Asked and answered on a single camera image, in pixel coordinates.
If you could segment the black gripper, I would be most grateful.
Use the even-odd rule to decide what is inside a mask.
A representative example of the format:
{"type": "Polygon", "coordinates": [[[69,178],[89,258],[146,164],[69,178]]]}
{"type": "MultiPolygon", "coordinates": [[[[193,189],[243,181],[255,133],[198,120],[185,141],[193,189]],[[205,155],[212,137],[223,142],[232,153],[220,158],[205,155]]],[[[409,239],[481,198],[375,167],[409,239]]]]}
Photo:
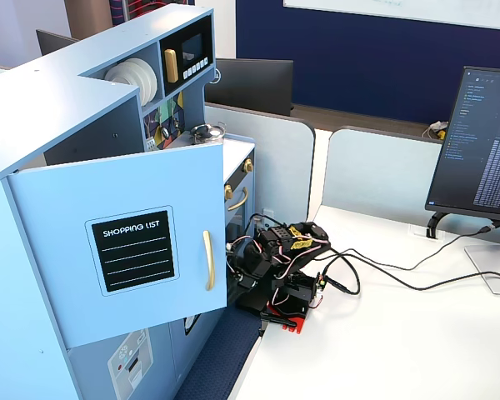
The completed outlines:
{"type": "Polygon", "coordinates": [[[232,279],[241,288],[253,288],[258,282],[253,276],[264,276],[270,267],[268,255],[255,242],[249,242],[244,250],[242,247],[227,250],[228,271],[235,272],[232,279]]]}

